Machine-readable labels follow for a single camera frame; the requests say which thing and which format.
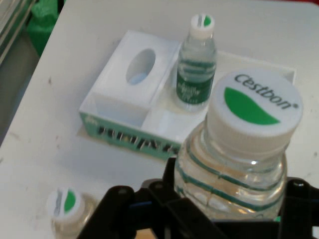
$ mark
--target tissue box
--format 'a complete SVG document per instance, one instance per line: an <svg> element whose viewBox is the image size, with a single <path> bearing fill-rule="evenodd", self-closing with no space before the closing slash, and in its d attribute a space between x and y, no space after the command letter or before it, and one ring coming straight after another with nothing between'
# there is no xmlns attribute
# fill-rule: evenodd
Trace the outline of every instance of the tissue box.
<svg viewBox="0 0 319 239"><path fill-rule="evenodd" d="M174 102L180 43L128 31L80 107L88 134L108 143L167 159L204 120ZM294 82L292 68L218 52L214 84L226 73L263 67Z"/></svg>

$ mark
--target green bottle label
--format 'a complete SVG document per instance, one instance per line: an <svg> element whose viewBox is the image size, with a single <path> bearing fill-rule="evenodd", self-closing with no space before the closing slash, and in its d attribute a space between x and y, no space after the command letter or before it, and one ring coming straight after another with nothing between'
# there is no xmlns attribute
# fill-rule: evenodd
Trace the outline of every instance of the green bottle label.
<svg viewBox="0 0 319 239"><path fill-rule="evenodd" d="M176 92L178 97L188 104L200 104L208 100L210 96L211 86L213 84L214 75L204 82L189 82L177 72Z"/></svg>

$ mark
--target water bottle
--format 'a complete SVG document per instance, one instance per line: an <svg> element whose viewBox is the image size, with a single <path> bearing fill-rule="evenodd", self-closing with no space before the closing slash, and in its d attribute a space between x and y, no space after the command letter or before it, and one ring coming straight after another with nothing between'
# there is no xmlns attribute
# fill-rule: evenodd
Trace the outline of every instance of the water bottle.
<svg viewBox="0 0 319 239"><path fill-rule="evenodd" d="M229 73L178 153L175 190L212 220L274 219L287 178L285 150L302 112L298 91L281 75Z"/></svg>
<svg viewBox="0 0 319 239"><path fill-rule="evenodd" d="M88 194L71 188L58 188L46 202L51 216L51 227L56 239L76 239L97 207L97 201Z"/></svg>
<svg viewBox="0 0 319 239"><path fill-rule="evenodd" d="M216 69L215 22L207 14L191 19L189 35L178 55L176 102L195 112L207 106Z"/></svg>

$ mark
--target table surface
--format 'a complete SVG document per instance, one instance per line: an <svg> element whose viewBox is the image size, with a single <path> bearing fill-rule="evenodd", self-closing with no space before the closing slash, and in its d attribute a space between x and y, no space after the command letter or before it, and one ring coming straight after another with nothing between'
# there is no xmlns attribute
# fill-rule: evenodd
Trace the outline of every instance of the table surface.
<svg viewBox="0 0 319 239"><path fill-rule="evenodd" d="M8 239L53 238L44 204L58 186L101 199L135 190L165 163L88 137L78 109L128 29L182 41L191 16L212 14L218 49L297 69L304 117L289 175L319 187L319 8L249 0L68 0L0 148L0 228Z"/></svg>

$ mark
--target bottle cap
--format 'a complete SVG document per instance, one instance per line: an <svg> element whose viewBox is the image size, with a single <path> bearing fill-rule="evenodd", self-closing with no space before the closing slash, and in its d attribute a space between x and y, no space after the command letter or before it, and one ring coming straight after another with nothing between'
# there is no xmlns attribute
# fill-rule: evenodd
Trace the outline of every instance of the bottle cap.
<svg viewBox="0 0 319 239"><path fill-rule="evenodd" d="M264 159L289 143L303 114L297 89L283 76L259 68L224 76L212 91L207 127L233 155Z"/></svg>
<svg viewBox="0 0 319 239"><path fill-rule="evenodd" d="M85 202L78 192L70 188L58 188L46 202L46 209L53 220L59 223L73 223L84 213Z"/></svg>
<svg viewBox="0 0 319 239"><path fill-rule="evenodd" d="M197 39L207 39L213 34L215 21L207 14L197 14L190 22L189 34Z"/></svg>

